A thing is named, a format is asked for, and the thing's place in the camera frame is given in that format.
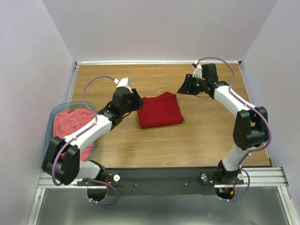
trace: wooden tabletop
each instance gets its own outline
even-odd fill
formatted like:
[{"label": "wooden tabletop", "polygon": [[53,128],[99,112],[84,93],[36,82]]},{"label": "wooden tabletop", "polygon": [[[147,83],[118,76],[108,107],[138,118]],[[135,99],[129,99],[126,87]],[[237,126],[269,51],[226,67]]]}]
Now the wooden tabletop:
[{"label": "wooden tabletop", "polygon": [[[232,65],[237,80],[233,89],[249,100],[239,68]],[[219,80],[230,83],[231,71],[217,64]],[[110,75],[131,78],[131,87],[141,97],[176,93],[191,65],[103,65],[80,66],[72,101],[81,101],[84,86],[94,77]],[[115,85],[97,79],[85,92],[85,100],[102,109],[113,96]],[[140,129],[132,112],[111,132],[98,138],[93,160],[105,167],[217,166],[233,145],[234,116],[211,98],[177,94],[185,121],[179,125]],[[270,165],[265,150],[254,152],[244,165]]]}]

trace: laundry basket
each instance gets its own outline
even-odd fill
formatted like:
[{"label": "laundry basket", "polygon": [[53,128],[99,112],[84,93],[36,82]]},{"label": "laundry basket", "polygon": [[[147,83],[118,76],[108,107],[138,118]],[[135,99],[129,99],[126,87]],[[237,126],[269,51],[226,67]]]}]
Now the laundry basket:
[{"label": "laundry basket", "polygon": [[[96,112],[96,107],[91,103],[91,102],[86,102],[86,104],[94,111]],[[83,102],[67,102],[58,105],[55,107],[49,117],[49,122],[48,122],[48,127],[47,127],[47,132],[46,132],[46,137],[45,137],[45,143],[44,143],[44,155],[45,157],[48,145],[50,143],[50,140],[53,138],[53,123],[54,123],[54,117],[56,114],[65,111],[67,109],[74,111],[75,109],[82,108],[82,109],[87,109],[87,107],[83,104]],[[95,147],[96,147],[96,142],[93,143],[93,148],[92,148],[92,153],[89,156],[86,161],[90,160],[95,152]]]}]

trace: white wall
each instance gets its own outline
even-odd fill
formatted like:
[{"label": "white wall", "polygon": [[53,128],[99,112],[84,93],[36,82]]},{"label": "white wall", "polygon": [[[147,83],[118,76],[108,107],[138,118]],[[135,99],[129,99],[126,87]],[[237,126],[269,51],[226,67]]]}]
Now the white wall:
[{"label": "white wall", "polygon": [[75,61],[242,60],[276,0],[43,0]]},{"label": "white wall", "polygon": [[244,61],[251,99],[269,111],[270,158],[283,166],[300,212],[300,1],[279,0]]},{"label": "white wall", "polygon": [[0,224],[27,224],[49,114],[73,59],[41,0],[0,1]]}]

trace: folded cloth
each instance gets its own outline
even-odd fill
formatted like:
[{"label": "folded cloth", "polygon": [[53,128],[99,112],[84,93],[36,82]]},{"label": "folded cloth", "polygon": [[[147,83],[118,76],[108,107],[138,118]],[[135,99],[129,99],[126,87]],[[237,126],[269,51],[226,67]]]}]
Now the folded cloth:
[{"label": "folded cloth", "polygon": [[180,124],[184,121],[175,94],[165,92],[157,97],[143,97],[143,100],[143,108],[137,110],[142,129]]},{"label": "folded cloth", "polygon": [[[59,112],[54,117],[53,136],[63,138],[74,133],[89,123],[94,118],[94,114],[88,109],[69,109]],[[80,161],[86,160],[92,153],[93,143],[90,144],[80,155]]]}]

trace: pink towel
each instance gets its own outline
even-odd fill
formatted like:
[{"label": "pink towel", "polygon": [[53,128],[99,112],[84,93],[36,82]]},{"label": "pink towel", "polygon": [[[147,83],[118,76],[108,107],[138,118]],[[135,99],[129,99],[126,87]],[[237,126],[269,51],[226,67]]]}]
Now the pink towel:
[{"label": "pink towel", "polygon": [[[89,123],[94,114],[88,109],[69,109],[55,115],[53,124],[53,136],[63,138],[74,133]],[[80,155],[80,161],[86,160],[92,153],[93,144],[90,144]]]}]

